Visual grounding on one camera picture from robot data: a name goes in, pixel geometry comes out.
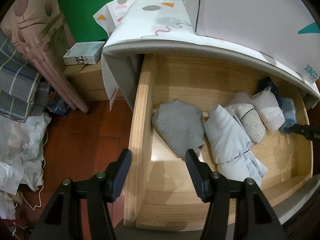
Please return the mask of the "light blue underwear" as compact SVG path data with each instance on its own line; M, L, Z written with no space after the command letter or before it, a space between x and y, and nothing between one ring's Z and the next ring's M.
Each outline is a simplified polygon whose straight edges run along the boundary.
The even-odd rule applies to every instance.
M280 100L285 122L279 131L284 134L291 134L290 128L296 124L296 108L291 98L280 98Z

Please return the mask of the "white pale-blue garment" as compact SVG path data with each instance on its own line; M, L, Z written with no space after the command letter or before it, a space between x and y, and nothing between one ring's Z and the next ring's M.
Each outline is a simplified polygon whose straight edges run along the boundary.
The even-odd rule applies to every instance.
M208 111L204 130L220 174L236 181L252 178L262 187L268 168L254 156L251 140L238 120L221 105L215 105Z

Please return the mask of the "white folded underwear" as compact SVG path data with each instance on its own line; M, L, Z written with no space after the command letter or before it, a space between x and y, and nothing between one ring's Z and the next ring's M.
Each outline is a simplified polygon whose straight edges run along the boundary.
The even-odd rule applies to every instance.
M251 100L262 122L270 132L278 130L284 124L283 111L271 92L271 87L255 94Z

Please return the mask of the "wooden drawer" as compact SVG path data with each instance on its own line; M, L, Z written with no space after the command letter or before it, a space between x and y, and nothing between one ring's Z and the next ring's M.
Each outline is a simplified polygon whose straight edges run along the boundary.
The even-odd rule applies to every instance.
M267 168L257 177L271 205L282 203L312 177L312 143L300 135L267 132L252 144L226 105L242 92L255 93L264 73L238 63L187 55L144 57L136 95L126 181L125 226L149 230L201 230L208 205L196 195L185 161L154 128L155 113L181 100L195 106L205 127L200 156L212 170L233 180L249 176L254 155Z

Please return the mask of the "grey ribbed folded underwear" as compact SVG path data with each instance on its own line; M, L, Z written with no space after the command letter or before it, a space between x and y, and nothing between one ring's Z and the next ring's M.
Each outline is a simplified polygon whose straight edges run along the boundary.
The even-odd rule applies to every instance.
M151 121L177 157L184 159L189 149L200 156L204 146L204 124L199 107L176 99L161 104Z

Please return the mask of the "honeycomb patterned folded underwear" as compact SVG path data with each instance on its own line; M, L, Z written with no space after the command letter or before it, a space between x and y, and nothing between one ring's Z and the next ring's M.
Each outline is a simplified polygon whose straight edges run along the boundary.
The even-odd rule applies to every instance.
M266 128L247 93L234 94L227 103L226 109L240 122L253 145L262 142L266 135Z

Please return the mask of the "dark navy folded underwear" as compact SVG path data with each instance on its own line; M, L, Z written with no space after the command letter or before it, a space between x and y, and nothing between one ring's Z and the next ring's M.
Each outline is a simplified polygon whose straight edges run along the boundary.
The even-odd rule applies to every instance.
M277 103L278 103L279 107L281 108L282 101L281 101L281 97L279 94L279 90L278 90L277 86L274 84L274 82L272 81L271 77L265 76L263 79L258 81L256 93L263 91L267 87L271 88L271 92L274 94L274 96L277 100Z

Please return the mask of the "white green-printed crumpled sheet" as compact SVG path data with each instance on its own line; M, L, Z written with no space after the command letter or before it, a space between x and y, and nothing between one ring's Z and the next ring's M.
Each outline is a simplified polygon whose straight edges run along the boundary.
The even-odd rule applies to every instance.
M24 201L18 191L27 185L43 188L43 143L51 117L43 112L17 122L1 116L1 218L15 219L16 206Z

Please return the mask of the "brown cardboard box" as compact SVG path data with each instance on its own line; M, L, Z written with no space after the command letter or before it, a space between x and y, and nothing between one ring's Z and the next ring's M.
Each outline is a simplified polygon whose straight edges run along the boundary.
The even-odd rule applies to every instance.
M96 64L68 65L64 74L86 101L124 100L111 71L100 60Z

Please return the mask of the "plaid grey folded cloth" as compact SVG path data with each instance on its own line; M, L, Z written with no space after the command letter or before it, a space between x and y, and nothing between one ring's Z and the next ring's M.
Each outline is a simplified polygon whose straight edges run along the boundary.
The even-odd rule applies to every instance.
M50 84L1 31L1 115L19 122L47 107Z

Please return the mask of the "white storage box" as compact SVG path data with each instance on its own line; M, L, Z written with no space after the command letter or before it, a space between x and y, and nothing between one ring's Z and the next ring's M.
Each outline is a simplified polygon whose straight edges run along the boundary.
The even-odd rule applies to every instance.
M197 35L251 48L319 79L319 26L302 0L182 0Z

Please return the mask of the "small pale blue box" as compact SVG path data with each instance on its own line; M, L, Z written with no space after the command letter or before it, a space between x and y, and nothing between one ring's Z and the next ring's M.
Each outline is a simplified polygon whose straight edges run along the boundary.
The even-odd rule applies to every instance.
M104 41L79 42L63 56L66 65L96 64L101 58Z

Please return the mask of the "patterned white table cloth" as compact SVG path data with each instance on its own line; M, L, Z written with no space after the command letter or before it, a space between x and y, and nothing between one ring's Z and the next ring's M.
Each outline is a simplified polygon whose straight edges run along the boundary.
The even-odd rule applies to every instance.
M189 17L182 0L114 0L105 4L94 15L94 20L107 33L107 45L151 39L176 30L191 30ZM106 94L114 102L122 93L127 103L135 101L135 89L140 75L142 55L129 56L107 63L101 60Z

